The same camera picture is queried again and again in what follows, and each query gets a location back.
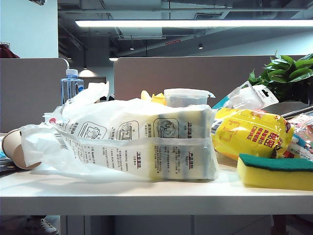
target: bottle cap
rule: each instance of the bottle cap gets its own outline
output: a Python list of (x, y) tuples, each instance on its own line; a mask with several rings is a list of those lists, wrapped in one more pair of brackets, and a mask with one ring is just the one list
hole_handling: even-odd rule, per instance
[(78, 76), (78, 71), (77, 71), (77, 70), (68, 69), (68, 70), (66, 71), (66, 73), (67, 73), (67, 76), (68, 76), (68, 75)]

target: icon illustration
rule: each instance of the icon illustration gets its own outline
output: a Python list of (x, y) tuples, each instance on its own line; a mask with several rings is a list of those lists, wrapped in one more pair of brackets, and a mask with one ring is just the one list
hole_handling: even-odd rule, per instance
[(120, 141), (139, 139), (139, 123), (137, 121), (128, 121), (121, 124), (117, 130), (117, 135)]
[(158, 118), (153, 127), (154, 137), (179, 138), (179, 122), (175, 118)]
[(85, 139), (103, 139), (106, 134), (107, 129), (103, 126), (97, 125), (91, 121), (87, 121), (83, 124), (82, 128), (78, 133), (78, 137), (83, 137)]

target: food container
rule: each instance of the food container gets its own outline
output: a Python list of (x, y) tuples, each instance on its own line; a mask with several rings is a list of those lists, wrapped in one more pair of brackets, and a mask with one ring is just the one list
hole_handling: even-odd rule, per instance
[(215, 96), (208, 91), (184, 88), (165, 89), (164, 96), (166, 105), (173, 108), (187, 107), (192, 104), (207, 104), (209, 97), (215, 98)]

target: floor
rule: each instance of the floor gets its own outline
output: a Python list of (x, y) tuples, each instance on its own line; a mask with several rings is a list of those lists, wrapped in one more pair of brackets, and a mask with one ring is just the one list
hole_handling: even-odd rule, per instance
[[(2, 216), (0, 223), (1, 235), (23, 235), (23, 226), (26, 216)], [(60, 217), (49, 215), (46, 217), (52, 225), (60, 231)], [(296, 215), (287, 216), (287, 231), (289, 235), (313, 235), (313, 222), (304, 220)]]

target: sponge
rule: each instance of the sponge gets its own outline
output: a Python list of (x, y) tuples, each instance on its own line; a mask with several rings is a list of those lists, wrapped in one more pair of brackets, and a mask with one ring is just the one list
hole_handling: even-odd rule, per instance
[(237, 171), (246, 186), (313, 191), (313, 162), (240, 154)]

